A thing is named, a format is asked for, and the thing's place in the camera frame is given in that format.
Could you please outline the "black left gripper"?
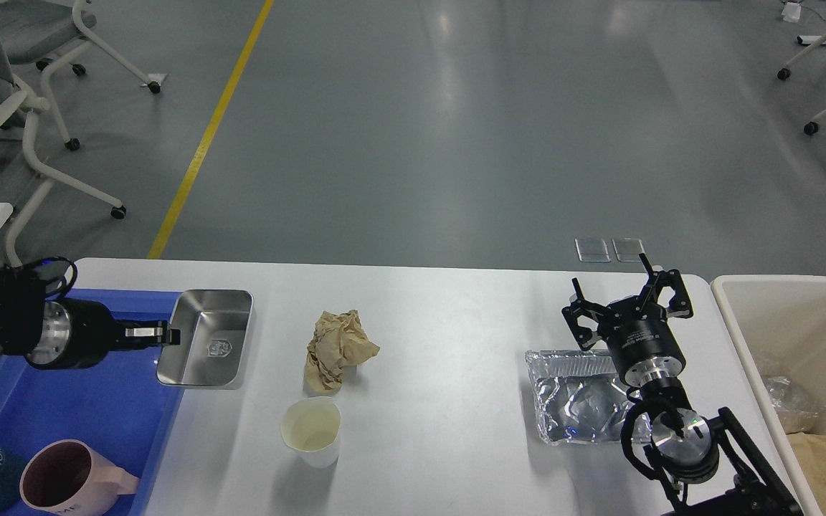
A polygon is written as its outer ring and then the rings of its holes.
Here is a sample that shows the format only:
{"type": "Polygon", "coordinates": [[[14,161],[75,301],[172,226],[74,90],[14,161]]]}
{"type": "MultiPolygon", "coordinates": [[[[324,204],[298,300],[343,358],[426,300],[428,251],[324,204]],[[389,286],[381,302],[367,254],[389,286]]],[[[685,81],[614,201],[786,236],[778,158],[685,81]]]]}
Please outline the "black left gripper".
{"type": "MultiPolygon", "coordinates": [[[[101,362],[124,336],[123,326],[103,304],[62,298],[46,301],[42,336],[26,361],[40,370],[83,369],[101,362]]],[[[167,320],[125,320],[125,348],[178,345],[181,331],[167,320]]]]}

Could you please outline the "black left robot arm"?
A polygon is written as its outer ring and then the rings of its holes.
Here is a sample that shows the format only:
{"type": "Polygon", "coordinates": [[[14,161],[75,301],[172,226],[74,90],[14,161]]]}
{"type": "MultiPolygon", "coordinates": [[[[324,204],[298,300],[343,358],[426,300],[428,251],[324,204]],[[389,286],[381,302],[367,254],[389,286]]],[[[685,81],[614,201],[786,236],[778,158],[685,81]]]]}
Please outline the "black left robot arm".
{"type": "Polygon", "coordinates": [[[115,319],[102,303],[71,298],[75,262],[49,256],[29,264],[0,262],[0,359],[23,357],[39,370],[98,365],[112,350],[181,343],[166,320],[115,319]]]}

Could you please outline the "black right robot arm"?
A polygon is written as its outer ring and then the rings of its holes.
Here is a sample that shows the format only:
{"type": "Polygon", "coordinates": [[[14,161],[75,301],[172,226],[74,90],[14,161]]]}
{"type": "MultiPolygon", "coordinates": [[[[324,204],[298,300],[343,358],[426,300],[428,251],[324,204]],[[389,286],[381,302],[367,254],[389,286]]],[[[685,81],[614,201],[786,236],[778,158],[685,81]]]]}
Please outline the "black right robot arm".
{"type": "Polygon", "coordinates": [[[580,350],[605,342],[630,409],[619,442],[626,460],[661,484],[674,515],[800,515],[780,479],[734,413],[707,419],[680,381],[686,359],[668,324],[693,307],[678,269],[658,269],[639,255],[647,280],[635,296],[601,305],[577,279],[561,310],[580,350]]]}

